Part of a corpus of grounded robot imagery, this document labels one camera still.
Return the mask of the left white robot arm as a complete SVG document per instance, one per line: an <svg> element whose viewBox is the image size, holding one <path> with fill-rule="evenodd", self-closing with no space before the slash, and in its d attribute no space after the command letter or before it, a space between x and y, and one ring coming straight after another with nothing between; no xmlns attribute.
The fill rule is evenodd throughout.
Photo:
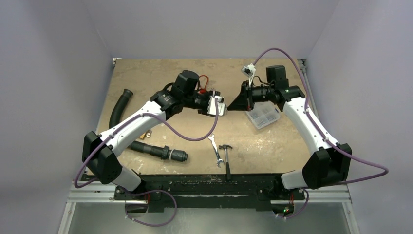
<svg viewBox="0 0 413 234"><path fill-rule="evenodd" d="M201 141L215 129L218 117L227 112L220 92L212 90L200 93L197 90L199 75L190 70L180 72L173 83L150 97L138 111L119 124L97 134L94 131L84 137L82 166L88 168L102 184L113 183L126 190L132 199L145 194L144 182L139 174L123 166L118 157L143 133L182 112L184 108L215 118L210 131L199 138L189 138L173 127L170 129L187 141Z"/></svg>

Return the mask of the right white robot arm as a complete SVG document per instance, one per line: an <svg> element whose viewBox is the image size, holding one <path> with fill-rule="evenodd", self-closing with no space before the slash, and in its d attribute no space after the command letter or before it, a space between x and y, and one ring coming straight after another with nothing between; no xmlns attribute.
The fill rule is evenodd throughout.
<svg viewBox="0 0 413 234"><path fill-rule="evenodd" d="M311 109L305 107L305 95L298 86L289 86L283 65L266 68L267 83L249 87L241 84L238 96L228 106L229 111L251 111L258 102L272 102L292 121L303 138L310 158L302 169L283 173L274 184L274 194L286 198L293 189L317 189L345 181L352 153L348 144L340 144L322 127Z"/></svg>

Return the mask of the clear plastic screw box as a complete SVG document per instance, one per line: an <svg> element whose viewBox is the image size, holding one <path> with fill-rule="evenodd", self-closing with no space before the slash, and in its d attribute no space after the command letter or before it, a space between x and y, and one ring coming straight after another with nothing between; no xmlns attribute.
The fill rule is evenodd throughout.
<svg viewBox="0 0 413 234"><path fill-rule="evenodd" d="M256 129L262 129L281 118L279 111L272 102L255 103L254 108L247 111L246 115Z"/></svg>

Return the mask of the silver wrench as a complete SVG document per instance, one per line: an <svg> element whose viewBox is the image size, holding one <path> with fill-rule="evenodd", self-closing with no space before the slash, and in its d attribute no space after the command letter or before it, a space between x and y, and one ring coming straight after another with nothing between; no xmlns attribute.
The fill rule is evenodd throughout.
<svg viewBox="0 0 413 234"><path fill-rule="evenodd" d="M220 157L220 154L218 152L218 146L215 142L215 135L211 134L208 136L208 139L211 141L211 144L213 146L215 155L216 155L216 159L217 159L217 166L220 168L222 163L225 163L224 160Z"/></svg>

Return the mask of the brass padlock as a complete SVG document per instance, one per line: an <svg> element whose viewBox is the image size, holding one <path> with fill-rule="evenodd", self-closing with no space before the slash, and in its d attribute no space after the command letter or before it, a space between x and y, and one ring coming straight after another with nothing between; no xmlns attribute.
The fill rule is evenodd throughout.
<svg viewBox="0 0 413 234"><path fill-rule="evenodd" d="M150 138L152 134L152 130L148 130L146 131L144 134L142 134L139 138L140 139L146 139L146 138Z"/></svg>

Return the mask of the black handled hammer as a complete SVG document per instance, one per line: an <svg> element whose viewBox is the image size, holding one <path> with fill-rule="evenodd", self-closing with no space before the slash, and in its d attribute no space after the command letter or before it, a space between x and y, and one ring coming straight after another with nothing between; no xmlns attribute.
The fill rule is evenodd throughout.
<svg viewBox="0 0 413 234"><path fill-rule="evenodd" d="M229 165L229 156L228 156L228 149L233 149L232 146L224 144L224 145L219 145L219 149L223 149L225 152L225 166L226 166L226 178L227 180L231 180L231 171L230 171L230 165Z"/></svg>

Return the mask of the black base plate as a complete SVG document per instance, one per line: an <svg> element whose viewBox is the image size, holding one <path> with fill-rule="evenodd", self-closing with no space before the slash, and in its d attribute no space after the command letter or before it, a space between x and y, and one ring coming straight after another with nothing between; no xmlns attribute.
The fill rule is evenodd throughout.
<svg viewBox="0 0 413 234"><path fill-rule="evenodd" d="M142 175L142 189L127 194L119 186L112 193L114 201L148 205L150 213L166 208L254 209L283 212L282 205L304 202L305 192L287 190L277 180L280 173L204 175Z"/></svg>

